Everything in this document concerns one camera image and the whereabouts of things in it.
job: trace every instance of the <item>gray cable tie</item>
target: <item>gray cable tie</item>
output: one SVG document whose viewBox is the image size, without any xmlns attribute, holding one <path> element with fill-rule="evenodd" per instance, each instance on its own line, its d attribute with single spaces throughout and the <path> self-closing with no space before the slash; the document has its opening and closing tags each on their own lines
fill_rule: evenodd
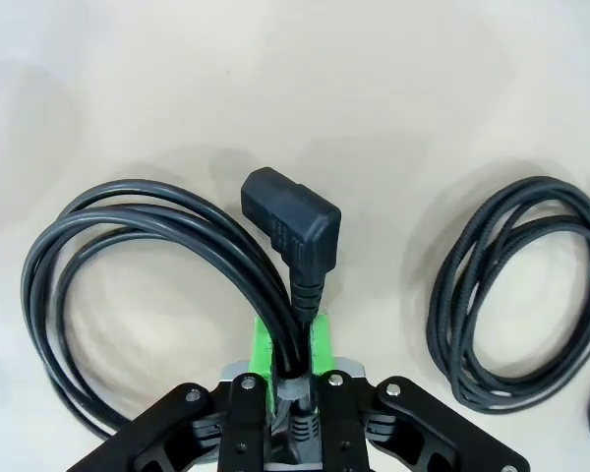
<svg viewBox="0 0 590 472">
<path fill-rule="evenodd" d="M 310 393 L 310 377 L 280 379 L 277 381 L 277 396 L 283 400 L 295 401 Z"/>
</svg>

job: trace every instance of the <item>screw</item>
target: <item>screw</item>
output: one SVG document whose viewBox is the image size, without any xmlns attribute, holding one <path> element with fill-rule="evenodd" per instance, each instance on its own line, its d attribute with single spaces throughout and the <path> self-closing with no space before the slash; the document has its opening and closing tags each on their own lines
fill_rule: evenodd
<svg viewBox="0 0 590 472">
<path fill-rule="evenodd" d="M 397 383 L 390 383 L 389 385 L 386 386 L 386 394 L 389 396 L 400 396 L 401 391 L 402 390 L 400 389 L 400 385 L 398 385 Z"/>
<path fill-rule="evenodd" d="M 343 377 L 340 376 L 339 374 L 332 374 L 327 381 L 332 386 L 341 386 L 341 385 L 343 385 Z"/>
<path fill-rule="evenodd" d="M 186 395 L 186 401 L 197 401 L 199 398 L 201 398 L 201 392 L 196 388 L 190 390 Z"/>
<path fill-rule="evenodd" d="M 240 386 L 243 387 L 245 390 L 251 390 L 253 387 L 256 386 L 256 379 L 253 377 L 245 377 L 242 382 L 240 382 Z"/>
</svg>

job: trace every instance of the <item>angled connector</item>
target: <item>angled connector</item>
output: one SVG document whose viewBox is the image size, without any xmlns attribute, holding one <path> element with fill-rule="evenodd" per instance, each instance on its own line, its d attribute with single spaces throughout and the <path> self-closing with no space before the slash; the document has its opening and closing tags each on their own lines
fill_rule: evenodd
<svg viewBox="0 0 590 472">
<path fill-rule="evenodd" d="M 309 324 L 319 310 L 325 275 L 336 266 L 340 209 L 270 167 L 249 175 L 241 205 L 290 267 L 293 310 Z"/>
</svg>

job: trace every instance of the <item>cable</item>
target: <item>cable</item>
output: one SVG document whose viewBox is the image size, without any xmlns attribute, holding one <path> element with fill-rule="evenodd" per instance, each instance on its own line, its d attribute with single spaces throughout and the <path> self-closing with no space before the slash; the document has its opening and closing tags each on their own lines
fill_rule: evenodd
<svg viewBox="0 0 590 472">
<path fill-rule="evenodd" d="M 560 202 L 566 212 L 518 224 L 528 210 L 546 201 Z M 590 199 L 558 179 L 530 177 L 491 196 L 445 258 L 431 296 L 427 343 L 454 397 L 463 405 L 490 414 L 537 405 L 560 391 L 590 357 L 590 282 L 573 333 L 544 366 L 507 378 L 485 369 L 474 352 L 479 310 L 504 265 L 527 244 L 563 231 L 583 236 L 590 255 Z M 467 265 L 462 265 L 466 257 Z"/>
<path fill-rule="evenodd" d="M 90 207 L 122 195 L 161 199 L 183 209 L 152 204 Z M 96 224 L 119 225 L 92 239 L 68 261 L 53 287 L 63 246 Z M 149 180 L 119 180 L 94 187 L 74 199 L 33 243 L 22 273 L 22 304 L 30 338 L 61 401 L 97 436 L 117 431 L 129 420 L 105 403 L 79 372 L 65 332 L 65 304 L 78 269 L 99 251 L 124 241 L 157 239 L 180 244 L 220 270 L 245 295 L 265 324 L 274 345 L 278 373 L 293 378 L 306 372 L 302 333 L 288 293 L 258 243 L 231 216 L 183 189 Z M 67 369 L 50 346 L 54 331 Z"/>
</svg>

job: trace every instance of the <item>coiled black cable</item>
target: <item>coiled black cable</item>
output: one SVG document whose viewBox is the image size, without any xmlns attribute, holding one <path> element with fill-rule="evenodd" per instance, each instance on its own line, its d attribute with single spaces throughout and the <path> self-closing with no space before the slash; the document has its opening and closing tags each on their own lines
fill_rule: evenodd
<svg viewBox="0 0 590 472">
<path fill-rule="evenodd" d="M 89 207 L 121 195 L 148 196 L 184 208 L 152 204 Z M 63 268 L 54 288 L 53 271 L 63 246 L 100 223 L 120 225 L 85 244 Z M 65 333 L 64 308 L 77 270 L 104 248 L 124 241 L 158 239 L 181 244 L 220 270 L 245 295 L 264 322 L 274 345 L 275 364 L 284 377 L 306 371 L 284 283 L 258 243 L 231 216 L 210 202 L 172 185 L 119 180 L 94 187 L 74 199 L 32 245 L 22 273 L 22 304 L 30 338 L 52 386 L 68 409 L 103 439 L 129 420 L 105 403 L 79 372 Z M 60 353 L 49 342 L 53 322 Z M 68 372 L 62 368 L 63 358 Z"/>
<path fill-rule="evenodd" d="M 517 224 L 529 209 L 546 201 L 560 202 L 566 211 Z M 530 177 L 491 196 L 445 258 L 431 296 L 427 343 L 463 405 L 491 414 L 529 408 L 560 391 L 590 357 L 590 282 L 572 334 L 544 366 L 519 378 L 498 376 L 480 364 L 473 348 L 479 310 L 504 265 L 527 244 L 560 231 L 583 236 L 590 254 L 590 199 L 558 179 Z M 466 256 L 467 265 L 462 266 Z"/>
</svg>

